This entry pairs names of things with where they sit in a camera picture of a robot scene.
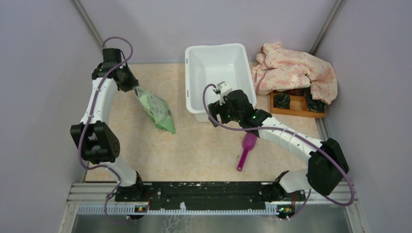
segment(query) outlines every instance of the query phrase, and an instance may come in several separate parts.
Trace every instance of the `purple scoop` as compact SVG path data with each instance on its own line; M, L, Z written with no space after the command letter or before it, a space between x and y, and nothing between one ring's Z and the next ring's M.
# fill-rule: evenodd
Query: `purple scoop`
M254 134L246 133L245 138L243 139L243 142L242 142L243 153L242 153L242 157L239 160L238 169L237 169L238 171L242 171L244 161L246 160L246 157L247 157L247 153L253 150L257 139L258 137L256 137Z

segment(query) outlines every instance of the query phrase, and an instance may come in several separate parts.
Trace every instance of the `green plastic bag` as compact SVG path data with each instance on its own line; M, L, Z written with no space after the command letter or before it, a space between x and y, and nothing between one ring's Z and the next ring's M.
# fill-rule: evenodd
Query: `green plastic bag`
M174 128L172 114L166 101L140 86L134 87L134 90L137 99L140 101L156 128L175 134L176 129Z

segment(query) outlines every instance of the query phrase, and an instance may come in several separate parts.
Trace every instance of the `pink patterned cloth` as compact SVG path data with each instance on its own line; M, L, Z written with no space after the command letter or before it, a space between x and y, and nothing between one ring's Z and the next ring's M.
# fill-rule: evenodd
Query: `pink patterned cloth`
M252 69L256 93L286 91L310 86L314 100L330 104L338 94L336 74L329 62L306 52L287 50L282 43L265 43Z

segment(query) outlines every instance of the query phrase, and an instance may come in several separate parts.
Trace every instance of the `white plastic bin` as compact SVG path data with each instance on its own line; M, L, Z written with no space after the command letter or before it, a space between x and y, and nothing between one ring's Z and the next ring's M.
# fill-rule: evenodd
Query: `white plastic bin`
M206 85L229 83L233 90L241 89L253 107L256 94L250 74L246 50L242 44L191 46L185 52L186 107L199 122L208 122L203 108L202 94ZM219 100L213 88L206 92L206 103Z

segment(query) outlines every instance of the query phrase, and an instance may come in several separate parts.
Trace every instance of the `gray wall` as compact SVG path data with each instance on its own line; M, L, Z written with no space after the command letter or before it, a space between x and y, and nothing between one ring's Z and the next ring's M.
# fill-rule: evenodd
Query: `gray wall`
M339 82L327 120L372 232L411 232L412 1L348 1L319 50Z
M134 45L132 63L183 62L193 45L238 42L249 59L265 42L309 51L334 0L82 0L102 38ZM109 42L128 53L121 42Z
M0 232L57 230L101 55L68 0L0 4Z

